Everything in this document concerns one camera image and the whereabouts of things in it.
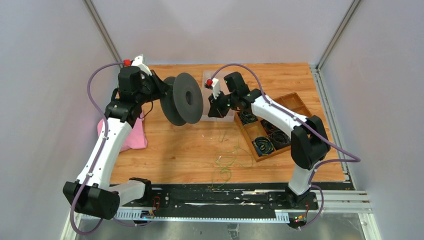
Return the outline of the dark grey perforated spool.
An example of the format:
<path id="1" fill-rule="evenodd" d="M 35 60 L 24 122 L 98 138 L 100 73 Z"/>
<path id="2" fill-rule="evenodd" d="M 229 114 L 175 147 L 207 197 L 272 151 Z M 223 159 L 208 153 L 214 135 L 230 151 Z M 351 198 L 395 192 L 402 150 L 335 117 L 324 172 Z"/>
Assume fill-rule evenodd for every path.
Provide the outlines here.
<path id="1" fill-rule="evenodd" d="M 187 72 L 169 76 L 163 81 L 169 89 L 160 98 L 167 120 L 175 126 L 196 124 L 203 114 L 203 97 L 195 78 Z"/>

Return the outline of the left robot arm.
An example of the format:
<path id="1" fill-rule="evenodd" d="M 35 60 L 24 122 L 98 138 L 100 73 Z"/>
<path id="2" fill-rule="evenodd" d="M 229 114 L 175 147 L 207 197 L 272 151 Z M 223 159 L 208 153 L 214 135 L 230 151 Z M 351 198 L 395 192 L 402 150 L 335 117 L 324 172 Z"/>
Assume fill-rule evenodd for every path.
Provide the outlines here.
<path id="1" fill-rule="evenodd" d="M 143 63 L 124 66 L 118 74 L 118 88 L 100 114 L 103 126 L 85 167 L 74 182 L 67 181 L 63 194 L 71 213 L 112 219 L 120 206 L 135 201 L 149 206 L 153 201 L 151 181 L 132 177 L 110 186 L 111 174 L 125 140 L 141 119 L 142 105 L 165 96 L 169 87 Z"/>

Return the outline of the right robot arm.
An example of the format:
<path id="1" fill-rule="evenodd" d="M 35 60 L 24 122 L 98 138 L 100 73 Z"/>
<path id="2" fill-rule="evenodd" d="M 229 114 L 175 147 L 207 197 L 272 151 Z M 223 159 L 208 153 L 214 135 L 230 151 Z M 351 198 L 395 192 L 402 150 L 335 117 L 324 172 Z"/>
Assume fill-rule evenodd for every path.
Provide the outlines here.
<path id="1" fill-rule="evenodd" d="M 286 187 L 286 203 L 294 209 L 306 202 L 312 184 L 314 167 L 330 151 L 323 121 L 316 115 L 307 117 L 273 101 L 260 89 L 249 89 L 239 72 L 224 77 L 229 93 L 221 90 L 220 80 L 209 78 L 204 87 L 211 90 L 208 97 L 209 117 L 223 118 L 229 110 L 248 112 L 260 117 L 290 137 L 290 155 L 294 161 L 292 177 Z"/>

